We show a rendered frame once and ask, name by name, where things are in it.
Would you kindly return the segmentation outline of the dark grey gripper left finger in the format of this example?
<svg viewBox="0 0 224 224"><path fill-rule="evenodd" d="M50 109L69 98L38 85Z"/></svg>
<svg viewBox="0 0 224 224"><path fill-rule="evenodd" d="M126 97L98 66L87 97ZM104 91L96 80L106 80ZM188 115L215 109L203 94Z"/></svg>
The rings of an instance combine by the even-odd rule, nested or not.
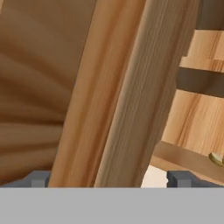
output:
<svg viewBox="0 0 224 224"><path fill-rule="evenodd" d="M33 171L24 178L4 184L3 187L45 188L48 186L50 174L51 173L49 171Z"/></svg>

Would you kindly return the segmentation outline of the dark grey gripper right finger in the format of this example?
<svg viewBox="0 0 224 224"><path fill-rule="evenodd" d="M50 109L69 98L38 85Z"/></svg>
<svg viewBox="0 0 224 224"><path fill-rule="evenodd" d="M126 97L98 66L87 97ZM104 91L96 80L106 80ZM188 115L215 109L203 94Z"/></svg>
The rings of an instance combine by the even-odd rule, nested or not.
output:
<svg viewBox="0 0 224 224"><path fill-rule="evenodd" d="M215 183L197 178L190 171L168 171L168 187L220 187Z"/></svg>

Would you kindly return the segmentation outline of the gold-lidded jam jar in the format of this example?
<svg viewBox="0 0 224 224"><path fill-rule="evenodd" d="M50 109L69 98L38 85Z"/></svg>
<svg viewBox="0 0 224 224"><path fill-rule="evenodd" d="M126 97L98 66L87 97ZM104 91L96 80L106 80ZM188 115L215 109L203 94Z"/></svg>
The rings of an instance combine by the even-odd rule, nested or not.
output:
<svg viewBox="0 0 224 224"><path fill-rule="evenodd" d="M208 157L214 164L224 167L224 157L220 157L214 152L211 152Z"/></svg>

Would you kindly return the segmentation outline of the wooden cabinet with shelf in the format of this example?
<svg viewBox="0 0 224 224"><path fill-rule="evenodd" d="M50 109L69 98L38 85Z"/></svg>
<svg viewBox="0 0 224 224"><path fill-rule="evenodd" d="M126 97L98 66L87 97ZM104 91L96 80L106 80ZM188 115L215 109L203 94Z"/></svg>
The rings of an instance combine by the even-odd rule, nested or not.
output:
<svg viewBox="0 0 224 224"><path fill-rule="evenodd" d="M161 142L143 187L165 187L168 171L189 171L224 186L224 0L201 0L187 54L180 62L177 90Z"/></svg>

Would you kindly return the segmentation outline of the wooden cabinet door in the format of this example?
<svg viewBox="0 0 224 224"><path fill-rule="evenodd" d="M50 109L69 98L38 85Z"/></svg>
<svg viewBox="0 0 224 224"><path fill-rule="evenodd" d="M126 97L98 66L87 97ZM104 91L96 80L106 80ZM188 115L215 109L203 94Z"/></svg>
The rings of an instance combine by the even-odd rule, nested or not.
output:
<svg viewBox="0 0 224 224"><path fill-rule="evenodd" d="M139 187L200 0L0 0L0 186Z"/></svg>

